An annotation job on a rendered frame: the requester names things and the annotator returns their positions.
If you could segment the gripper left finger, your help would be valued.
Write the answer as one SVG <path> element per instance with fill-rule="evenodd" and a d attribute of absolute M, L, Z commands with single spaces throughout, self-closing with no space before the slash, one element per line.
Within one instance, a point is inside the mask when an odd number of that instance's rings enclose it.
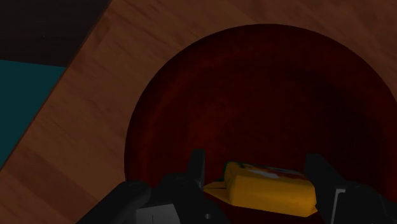
<path fill-rule="evenodd" d="M 193 150 L 184 173 L 169 173 L 155 187 L 126 180 L 76 224 L 230 224 L 204 195 L 205 151 Z"/>

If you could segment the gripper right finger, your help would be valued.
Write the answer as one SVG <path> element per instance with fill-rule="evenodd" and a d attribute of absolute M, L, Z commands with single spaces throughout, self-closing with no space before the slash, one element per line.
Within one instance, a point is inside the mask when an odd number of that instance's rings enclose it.
<path fill-rule="evenodd" d="M 324 224 L 397 224 L 397 202 L 367 184 L 344 179 L 322 155 L 306 155 L 304 174 L 315 188 Z"/>

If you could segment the yellow wrapped packet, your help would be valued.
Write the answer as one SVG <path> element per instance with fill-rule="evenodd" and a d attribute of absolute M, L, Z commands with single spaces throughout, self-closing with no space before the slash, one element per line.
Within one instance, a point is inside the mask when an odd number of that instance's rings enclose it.
<path fill-rule="evenodd" d="M 228 162 L 223 179 L 204 191 L 227 204 L 308 217 L 317 212 L 313 184 L 300 172 L 242 162 Z"/>

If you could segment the dark red round plate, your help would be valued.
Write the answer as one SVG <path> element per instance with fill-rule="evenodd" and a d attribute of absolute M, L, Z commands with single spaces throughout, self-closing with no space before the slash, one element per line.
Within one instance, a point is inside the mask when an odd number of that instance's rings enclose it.
<path fill-rule="evenodd" d="M 169 60 L 143 90 L 125 141 L 125 177 L 157 185 L 205 150 L 205 180 L 228 161 L 302 171 L 322 155 L 396 203 L 397 101 L 360 56 L 290 25 L 219 31 Z"/>

